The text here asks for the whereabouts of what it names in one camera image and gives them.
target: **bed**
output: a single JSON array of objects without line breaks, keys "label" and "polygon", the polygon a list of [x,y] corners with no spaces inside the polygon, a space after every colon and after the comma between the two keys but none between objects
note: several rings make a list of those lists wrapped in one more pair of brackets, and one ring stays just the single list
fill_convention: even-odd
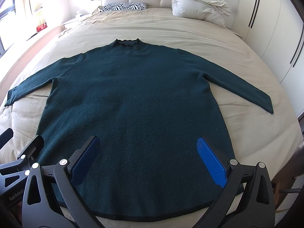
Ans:
[{"label": "bed", "polygon": [[[272,179],[302,143],[301,129],[285,92],[249,46],[227,28],[173,16],[170,8],[150,7],[147,10],[105,12],[90,16],[80,25],[63,31],[43,48],[12,87],[63,57],[84,53],[115,39],[137,38],[201,56],[271,97],[274,114],[265,116],[265,111],[255,104],[210,83],[227,125],[236,159],[242,164],[256,165],[262,161]],[[15,160],[35,136],[50,90],[51,84],[8,107],[4,107],[5,98],[0,106],[0,133],[10,127],[14,131],[14,138],[0,150],[0,163]],[[240,197],[236,196],[231,212],[236,209]],[[99,219],[105,227],[192,227],[205,211],[202,209],[149,223]]]}]

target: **textured blue pad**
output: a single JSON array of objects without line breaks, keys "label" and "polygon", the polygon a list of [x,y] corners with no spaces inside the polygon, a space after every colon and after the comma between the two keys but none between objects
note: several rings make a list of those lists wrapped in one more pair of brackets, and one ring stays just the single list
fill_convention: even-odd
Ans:
[{"label": "textured blue pad", "polygon": [[75,187],[80,185],[86,177],[91,165],[100,150],[100,140],[95,137],[86,150],[79,157],[74,167],[71,169],[71,184]]},{"label": "textured blue pad", "polygon": [[202,137],[197,140],[196,146],[197,152],[201,156],[215,184],[224,188],[227,182],[225,168]]},{"label": "textured blue pad", "polygon": [[14,132],[11,128],[8,128],[0,135],[0,149],[13,138]]}]

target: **white wardrobe door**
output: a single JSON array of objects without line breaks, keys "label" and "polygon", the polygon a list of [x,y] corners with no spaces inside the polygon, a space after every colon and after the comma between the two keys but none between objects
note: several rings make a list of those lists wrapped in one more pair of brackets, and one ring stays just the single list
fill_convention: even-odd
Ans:
[{"label": "white wardrobe door", "polygon": [[295,114],[299,117],[304,110],[304,49],[294,67],[291,67],[281,85],[285,90]]},{"label": "white wardrobe door", "polygon": [[231,29],[239,33],[246,40],[249,32],[249,22],[253,13],[254,4],[256,0],[240,0],[237,12]]},{"label": "white wardrobe door", "polygon": [[262,60],[274,73],[279,82],[291,67],[297,50],[303,21],[290,0],[282,0],[277,26]]},{"label": "white wardrobe door", "polygon": [[262,58],[275,30],[282,0],[260,0],[256,18],[245,40]]}]

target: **nightstand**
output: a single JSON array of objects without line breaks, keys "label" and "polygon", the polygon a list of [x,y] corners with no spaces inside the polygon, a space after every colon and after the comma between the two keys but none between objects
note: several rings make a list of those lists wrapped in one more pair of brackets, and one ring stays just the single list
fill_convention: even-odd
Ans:
[{"label": "nightstand", "polygon": [[62,23],[63,28],[69,29],[69,28],[75,27],[80,23],[80,21],[84,20],[85,18],[89,17],[90,15],[91,14],[89,13],[89,14],[83,15],[81,17],[70,19],[69,21]]}]

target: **sweater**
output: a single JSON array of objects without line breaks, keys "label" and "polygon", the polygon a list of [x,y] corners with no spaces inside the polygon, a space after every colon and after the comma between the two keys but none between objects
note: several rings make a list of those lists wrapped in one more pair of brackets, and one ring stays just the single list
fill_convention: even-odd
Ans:
[{"label": "sweater", "polygon": [[100,153],[77,187],[88,207],[104,218],[156,221],[207,207],[221,191],[197,152],[199,137],[235,158],[208,81],[273,114],[270,97],[235,74],[139,39],[62,58],[9,90],[5,106],[52,83],[37,130],[40,164],[98,136]]}]

